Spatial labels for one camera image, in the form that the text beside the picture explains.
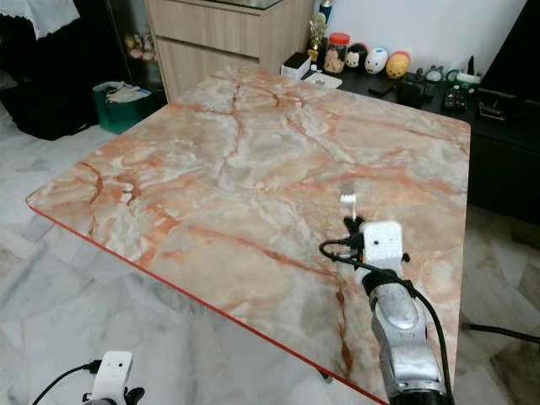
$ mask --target jar lid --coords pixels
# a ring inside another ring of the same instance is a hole
[[[334,45],[348,45],[351,41],[351,37],[343,32],[334,32],[333,34],[330,34],[328,41]]]

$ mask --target white wall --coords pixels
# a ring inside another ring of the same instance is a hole
[[[475,67],[485,73],[525,2],[334,0],[328,33],[342,31],[351,41],[384,46],[390,53],[407,51],[411,71],[432,63],[461,68],[474,55]]]

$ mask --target cabinet drawer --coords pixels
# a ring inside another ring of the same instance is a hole
[[[154,33],[166,38],[259,57],[259,17],[173,0],[148,0]]]
[[[251,57],[241,57],[172,40],[158,39],[157,46],[169,102],[228,65],[246,64],[255,67],[259,65],[258,60]]]

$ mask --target black power cord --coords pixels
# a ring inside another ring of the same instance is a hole
[[[44,396],[47,394],[51,388],[53,388],[62,378],[64,378],[67,375],[70,375],[74,373],[75,371],[79,370],[88,370],[90,374],[96,374],[98,370],[100,369],[101,360],[94,360],[90,363],[80,365],[79,367],[75,367],[74,369],[70,369],[66,371],[65,373],[59,375],[51,384],[47,386],[45,390],[35,399],[35,401],[32,402],[32,405],[36,405]]]
[[[435,308],[430,304],[428,299],[425,298],[422,295],[422,293],[420,293],[417,289],[415,289],[410,281],[408,282],[406,280],[401,280],[399,277],[394,277],[389,273],[383,272],[381,268],[363,263],[359,259],[354,259],[352,257],[341,257],[325,249],[325,247],[329,245],[341,245],[341,246],[348,246],[350,248],[358,248],[359,246],[362,246],[363,244],[364,244],[364,236],[362,234],[352,234],[348,238],[326,240],[322,242],[319,245],[319,251],[324,256],[331,259],[333,262],[341,262],[341,263],[350,264],[351,266],[354,266],[355,270],[358,267],[362,267],[366,270],[370,270],[373,273],[378,273],[381,277],[391,280],[393,283],[401,284],[403,287],[405,287],[405,289],[407,289],[407,291],[411,294],[412,297],[417,297],[420,300],[420,302],[424,304],[429,314],[431,315],[431,318],[433,319],[433,323],[435,324],[435,330],[437,331],[437,338],[439,339],[440,360],[442,362],[442,374],[443,374],[443,379],[445,381],[447,402],[448,402],[448,405],[454,405],[454,397],[452,395],[452,387],[451,387],[451,380],[450,380],[450,367],[448,365],[448,354],[446,353],[445,334],[442,330],[442,325],[440,324],[439,317],[437,316],[437,313],[435,312]]]
[[[487,325],[478,325],[476,323],[462,323],[462,328],[469,329],[471,331],[497,333],[499,335],[510,336],[511,338],[524,340],[526,342],[540,344],[540,337],[538,336],[527,335],[526,333],[512,331],[510,329],[505,329],[503,327],[490,327]]]

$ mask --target marble table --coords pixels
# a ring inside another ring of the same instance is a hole
[[[318,245],[345,233],[344,187],[365,218],[399,221],[453,374],[469,141],[461,121],[231,67],[27,203],[384,403],[365,293]]]

